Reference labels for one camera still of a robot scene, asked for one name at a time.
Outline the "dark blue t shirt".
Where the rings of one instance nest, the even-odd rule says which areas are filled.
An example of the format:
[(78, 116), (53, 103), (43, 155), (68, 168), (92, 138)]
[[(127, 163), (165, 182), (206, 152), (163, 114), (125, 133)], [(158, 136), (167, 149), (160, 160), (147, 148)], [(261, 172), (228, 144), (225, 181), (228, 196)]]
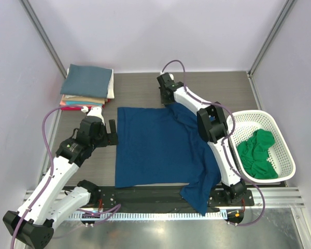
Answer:
[(220, 180), (215, 156), (197, 130), (196, 115), (181, 104), (119, 107), (115, 187), (184, 183), (180, 194), (205, 215)]

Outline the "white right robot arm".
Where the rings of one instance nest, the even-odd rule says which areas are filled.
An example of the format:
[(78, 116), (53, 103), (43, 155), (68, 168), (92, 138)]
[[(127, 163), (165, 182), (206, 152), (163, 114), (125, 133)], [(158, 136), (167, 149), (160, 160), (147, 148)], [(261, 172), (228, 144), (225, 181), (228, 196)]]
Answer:
[(198, 133), (211, 148), (218, 164), (226, 202), (241, 203), (247, 187), (231, 153), (228, 124), (221, 104), (201, 99), (182, 82), (175, 82), (172, 74), (161, 73), (157, 81), (165, 104), (179, 103), (196, 115)]

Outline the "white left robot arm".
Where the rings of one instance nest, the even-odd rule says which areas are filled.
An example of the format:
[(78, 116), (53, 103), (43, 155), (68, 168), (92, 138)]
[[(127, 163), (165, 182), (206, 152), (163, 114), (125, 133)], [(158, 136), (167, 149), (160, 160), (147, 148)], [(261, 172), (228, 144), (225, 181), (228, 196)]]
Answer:
[(45, 248), (57, 227), (79, 208), (101, 198), (99, 187), (86, 180), (59, 202), (56, 198), (68, 180), (98, 147), (118, 144), (115, 120), (109, 127), (100, 116), (87, 115), (73, 135), (64, 140), (50, 169), (17, 211), (7, 211), (3, 222), (12, 236), (31, 248)]

